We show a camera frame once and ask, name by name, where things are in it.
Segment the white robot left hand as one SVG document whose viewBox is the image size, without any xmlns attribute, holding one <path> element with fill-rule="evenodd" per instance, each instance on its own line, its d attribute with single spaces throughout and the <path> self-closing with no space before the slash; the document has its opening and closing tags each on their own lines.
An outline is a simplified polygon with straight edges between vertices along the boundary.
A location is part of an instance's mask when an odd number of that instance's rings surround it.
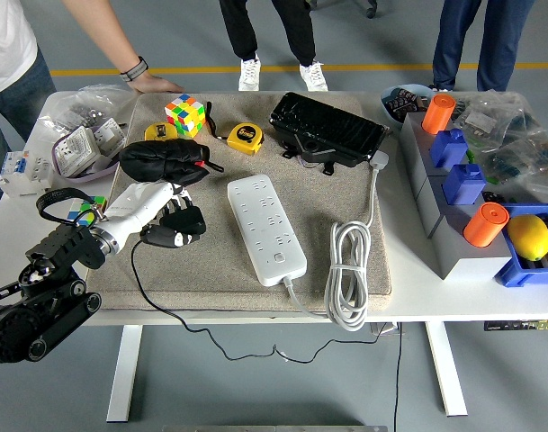
<svg viewBox="0 0 548 432">
<path fill-rule="evenodd" d="M 131 234 L 157 217 L 171 199 L 191 199 L 187 190 L 170 182 L 131 184 L 107 208 L 103 220 L 96 222 L 92 233 L 103 242 L 105 255 L 119 253 Z"/>
</svg>

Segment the person's left hand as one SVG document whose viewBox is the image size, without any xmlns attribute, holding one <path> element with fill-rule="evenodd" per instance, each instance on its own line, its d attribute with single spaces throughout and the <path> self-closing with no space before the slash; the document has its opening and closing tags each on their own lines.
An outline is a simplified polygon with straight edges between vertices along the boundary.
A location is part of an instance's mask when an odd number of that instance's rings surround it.
<svg viewBox="0 0 548 432">
<path fill-rule="evenodd" d="M 143 93 L 183 93 L 184 89 L 176 83 L 168 81 L 160 76 L 154 76 L 148 71 L 128 83 L 132 89 Z"/>
</svg>

